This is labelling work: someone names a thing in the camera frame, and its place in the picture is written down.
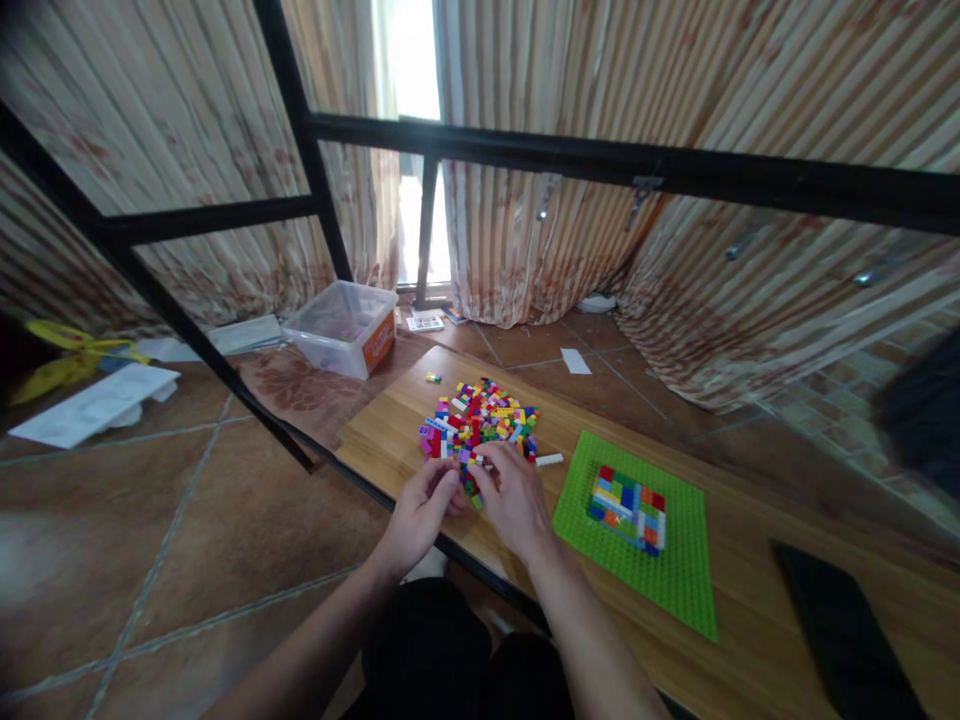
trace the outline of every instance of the patterned curtain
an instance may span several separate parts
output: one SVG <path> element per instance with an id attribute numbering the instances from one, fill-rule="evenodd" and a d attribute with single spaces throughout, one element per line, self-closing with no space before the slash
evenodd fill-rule
<path id="1" fill-rule="evenodd" d="M 880 0 L 437 3 L 446 122 L 955 172 L 960 6 Z M 598 286 L 673 390 L 718 411 L 960 288 L 942 238 L 459 163 L 444 168 L 456 302 L 546 323 Z M 534 215 L 548 198 L 544 222 Z M 739 243 L 742 258 L 725 259 Z M 859 290 L 876 262 L 892 273 Z"/>
<path id="2" fill-rule="evenodd" d="M 369 28 L 374 4 L 291 0 L 286 9 L 335 6 L 344 20 L 338 26 L 341 43 L 352 51 L 315 58 L 324 65 L 314 66 L 312 75 L 336 76 L 344 85 L 390 98 L 389 75 L 357 63 L 374 38 L 383 42 Z M 31 3 L 16 16 L 15 30 L 8 27 L 10 41 L 0 50 L 0 93 L 103 213 L 308 191 L 250 0 Z M 307 40 L 316 42 L 292 34 L 301 56 Z M 308 86 L 308 92 L 326 109 L 358 112 L 357 98 L 330 93 L 323 84 Z M 395 117 L 387 100 L 375 109 Z M 23 319 L 45 317 L 94 333 L 166 331 L 3 160 L 3 308 Z M 344 227 L 362 229 L 344 232 L 355 276 L 392 288 L 397 248 L 389 221 L 399 199 L 391 189 L 396 183 L 390 163 L 371 165 L 345 154 L 330 164 L 333 186 L 339 190 L 340 178 L 349 177 L 353 194 L 363 199 L 340 198 L 338 205 Z M 315 218 L 139 252 L 187 311 L 209 325 L 289 314 L 334 277 Z M 80 291 L 67 292 L 71 286 Z"/>

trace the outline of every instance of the clear plastic box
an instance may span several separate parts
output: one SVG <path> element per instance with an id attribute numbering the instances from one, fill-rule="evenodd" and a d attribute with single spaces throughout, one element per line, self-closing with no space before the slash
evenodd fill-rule
<path id="1" fill-rule="evenodd" d="M 399 296 L 389 290 L 337 280 L 283 324 L 315 368 L 366 380 L 393 347 L 393 309 Z"/>

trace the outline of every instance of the finger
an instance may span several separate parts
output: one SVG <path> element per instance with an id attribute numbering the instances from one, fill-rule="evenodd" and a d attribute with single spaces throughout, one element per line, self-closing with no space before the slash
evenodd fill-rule
<path id="1" fill-rule="evenodd" d="M 425 462 L 407 482 L 413 485 L 418 491 L 428 493 L 430 486 L 433 485 L 437 476 L 453 467 L 455 467 L 453 458 L 431 458 Z"/>
<path id="2" fill-rule="evenodd" d="M 490 473 L 487 472 L 486 468 L 480 465 L 467 465 L 467 472 L 477 481 L 477 485 L 480 486 L 480 494 L 483 496 L 485 502 L 497 502 L 500 499 L 497 486 L 494 484 L 493 478 L 490 477 Z"/>
<path id="3" fill-rule="evenodd" d="M 473 449 L 473 451 L 477 455 L 483 455 L 485 458 L 489 458 L 490 462 L 492 462 L 493 466 L 500 471 L 501 475 L 503 474 L 503 471 L 509 467 L 523 469 L 523 466 L 521 465 L 522 459 L 520 457 L 520 453 L 518 453 L 509 443 L 480 443 Z"/>
<path id="4" fill-rule="evenodd" d="M 459 515 L 467 509 L 467 494 L 463 491 L 463 485 L 453 494 L 453 499 L 447 505 L 447 515 Z"/>
<path id="5" fill-rule="evenodd" d="M 447 507 L 458 490 L 460 490 L 460 478 L 457 471 L 447 470 L 424 508 L 428 522 L 437 528 L 440 527 L 444 513 L 447 512 Z"/>

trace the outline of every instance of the black phone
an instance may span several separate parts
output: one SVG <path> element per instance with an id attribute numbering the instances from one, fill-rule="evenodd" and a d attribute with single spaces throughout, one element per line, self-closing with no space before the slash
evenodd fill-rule
<path id="1" fill-rule="evenodd" d="M 857 581 L 795 547 L 774 542 L 773 552 L 840 717 L 926 718 Z"/>

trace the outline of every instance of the wooden table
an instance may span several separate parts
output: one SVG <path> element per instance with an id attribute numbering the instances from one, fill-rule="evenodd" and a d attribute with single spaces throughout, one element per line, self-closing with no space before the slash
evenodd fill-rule
<path id="1" fill-rule="evenodd" d="M 443 383 L 427 384 L 427 372 Z M 563 465 L 541 475 L 551 511 L 581 430 L 628 450 L 704 491 L 710 570 L 720 642 L 714 644 L 578 554 L 654 683 L 702 718 L 836 717 L 770 551 L 777 539 L 833 563 L 860 583 L 907 676 L 931 717 L 960 712 L 960 577 L 896 547 L 793 505 L 728 472 L 626 430 L 507 372 L 442 347 L 430 350 L 344 429 L 337 456 L 396 498 L 422 463 L 416 441 L 437 397 L 456 384 L 494 378 L 525 405 L 543 411 L 541 454 Z M 625 398 L 625 402 L 636 402 Z M 535 598 L 517 559 L 483 514 L 447 518 L 443 533 Z"/>

